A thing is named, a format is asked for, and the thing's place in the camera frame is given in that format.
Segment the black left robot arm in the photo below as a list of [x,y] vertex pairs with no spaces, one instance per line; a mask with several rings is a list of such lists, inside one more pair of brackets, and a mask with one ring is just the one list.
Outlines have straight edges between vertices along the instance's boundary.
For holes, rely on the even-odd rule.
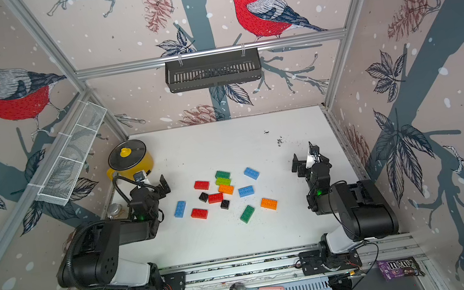
[[185,290],[184,272],[163,275],[152,262],[119,255],[121,245],[156,237],[165,219],[159,201],[171,192],[166,178],[160,177],[154,186],[142,181],[139,173],[132,180],[116,175],[112,183],[128,203],[128,216],[79,226],[59,267],[59,285],[78,290]]

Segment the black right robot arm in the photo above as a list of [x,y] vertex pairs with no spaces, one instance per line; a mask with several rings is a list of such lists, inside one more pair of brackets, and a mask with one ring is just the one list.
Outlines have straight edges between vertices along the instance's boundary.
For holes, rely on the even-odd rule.
[[302,252],[296,262],[305,276],[361,268],[357,249],[369,238],[399,233],[399,222],[386,199],[371,180],[330,182],[330,159],[317,146],[307,159],[294,156],[291,172],[306,179],[308,208],[318,216],[332,215],[339,227],[322,235],[318,248]]

